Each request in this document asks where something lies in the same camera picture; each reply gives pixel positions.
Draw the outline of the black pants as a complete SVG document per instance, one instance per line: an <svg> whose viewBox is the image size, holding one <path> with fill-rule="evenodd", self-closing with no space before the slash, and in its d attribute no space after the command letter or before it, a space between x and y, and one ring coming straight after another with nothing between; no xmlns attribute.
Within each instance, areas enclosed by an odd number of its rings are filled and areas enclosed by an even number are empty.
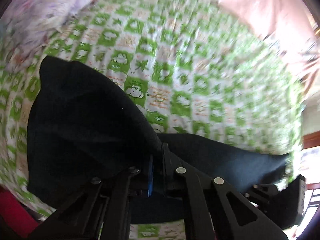
<svg viewBox="0 0 320 240"><path fill-rule="evenodd" d="M162 145L200 178L222 177L238 192L276 183L287 155L249 152L190 133L155 132L110 79L78 61L45 57L41 88L27 126L28 190L59 208L93 178L115 180L131 167L154 164L153 194L132 208L134 224L183 218L182 202L161 194Z"/></svg>

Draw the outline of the red floral quilt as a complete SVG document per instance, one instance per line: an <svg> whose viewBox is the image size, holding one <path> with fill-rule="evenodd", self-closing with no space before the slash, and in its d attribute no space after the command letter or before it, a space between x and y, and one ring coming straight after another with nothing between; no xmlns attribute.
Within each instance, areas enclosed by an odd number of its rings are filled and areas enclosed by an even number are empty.
<svg viewBox="0 0 320 240"><path fill-rule="evenodd" d="M1 225L27 238L39 225L10 191L1 187Z"/></svg>

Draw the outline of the green checkered bed sheet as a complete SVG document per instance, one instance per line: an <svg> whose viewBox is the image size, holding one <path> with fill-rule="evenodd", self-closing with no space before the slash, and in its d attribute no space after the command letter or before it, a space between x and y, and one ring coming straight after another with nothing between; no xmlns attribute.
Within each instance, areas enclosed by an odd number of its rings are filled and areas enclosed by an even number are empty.
<svg viewBox="0 0 320 240"><path fill-rule="evenodd" d="M46 56L106 75L156 132L192 133L261 154L301 149L300 85L279 52L210 0L96 0L20 64L1 63L1 185L27 190L27 121Z"/></svg>

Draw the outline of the pink pillow with plaid patches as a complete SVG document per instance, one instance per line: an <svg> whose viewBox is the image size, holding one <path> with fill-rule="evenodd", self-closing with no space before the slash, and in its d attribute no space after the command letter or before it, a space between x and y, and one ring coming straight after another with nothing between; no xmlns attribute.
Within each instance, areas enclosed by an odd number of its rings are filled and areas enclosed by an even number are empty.
<svg viewBox="0 0 320 240"><path fill-rule="evenodd" d="M217 0L247 22L255 35L271 38L307 98L319 92L319 39L302 0Z"/></svg>

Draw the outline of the floral lilac pillow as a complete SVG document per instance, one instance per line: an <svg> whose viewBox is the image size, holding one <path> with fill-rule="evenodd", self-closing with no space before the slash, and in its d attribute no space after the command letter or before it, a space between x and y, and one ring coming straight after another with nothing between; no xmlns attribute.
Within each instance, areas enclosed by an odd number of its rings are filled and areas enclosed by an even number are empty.
<svg viewBox="0 0 320 240"><path fill-rule="evenodd" d="M13 0L1 17L1 63L20 64L94 0Z"/></svg>

